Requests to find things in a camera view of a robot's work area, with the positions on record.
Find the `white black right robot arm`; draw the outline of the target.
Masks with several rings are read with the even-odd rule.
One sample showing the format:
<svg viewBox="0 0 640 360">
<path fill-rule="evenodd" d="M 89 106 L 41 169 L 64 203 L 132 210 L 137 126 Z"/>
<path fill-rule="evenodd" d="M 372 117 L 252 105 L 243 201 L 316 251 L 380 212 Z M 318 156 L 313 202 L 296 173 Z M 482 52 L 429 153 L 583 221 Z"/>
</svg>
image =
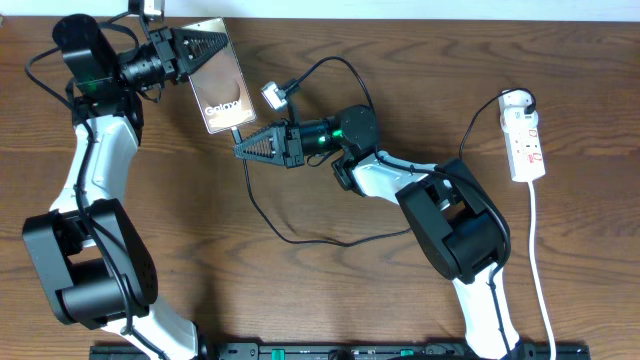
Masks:
<svg viewBox="0 0 640 360">
<path fill-rule="evenodd" d="M 503 288 L 510 230 L 461 160 L 419 164 L 380 150 L 378 122 L 365 105 L 304 122 L 290 116 L 247 138 L 232 134 L 243 162 L 295 168 L 338 153 L 331 168 L 340 186 L 397 205 L 431 266 L 453 283 L 471 350 L 486 359 L 515 357 L 520 337 Z"/>
</svg>

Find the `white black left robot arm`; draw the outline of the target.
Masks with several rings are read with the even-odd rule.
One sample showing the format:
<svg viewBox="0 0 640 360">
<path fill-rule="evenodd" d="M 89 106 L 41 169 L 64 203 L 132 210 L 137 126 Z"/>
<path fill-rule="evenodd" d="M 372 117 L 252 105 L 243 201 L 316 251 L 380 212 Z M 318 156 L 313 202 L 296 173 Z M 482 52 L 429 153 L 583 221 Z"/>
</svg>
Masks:
<svg viewBox="0 0 640 360">
<path fill-rule="evenodd" d="M 152 359 L 215 359 L 199 327 L 161 299 L 152 257 L 123 198 L 142 139 L 143 104 L 166 82 L 183 83 L 229 42 L 219 31 L 146 29 L 130 50 L 107 39 L 117 19 L 62 18 L 54 49 L 71 71 L 60 102 L 76 150 L 50 209 L 22 237 L 55 317 L 117 334 Z"/>
</svg>

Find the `Galaxy smartphone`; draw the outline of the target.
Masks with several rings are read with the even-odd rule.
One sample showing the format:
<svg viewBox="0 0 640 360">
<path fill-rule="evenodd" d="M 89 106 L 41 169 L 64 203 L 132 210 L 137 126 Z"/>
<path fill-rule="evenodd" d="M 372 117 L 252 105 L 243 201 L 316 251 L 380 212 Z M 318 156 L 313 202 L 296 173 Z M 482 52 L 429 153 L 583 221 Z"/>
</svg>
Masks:
<svg viewBox="0 0 640 360">
<path fill-rule="evenodd" d="M 212 18 L 181 28 L 224 32 L 229 38 L 223 50 L 189 76 L 208 133 L 255 121 L 256 112 L 224 19 Z"/>
</svg>

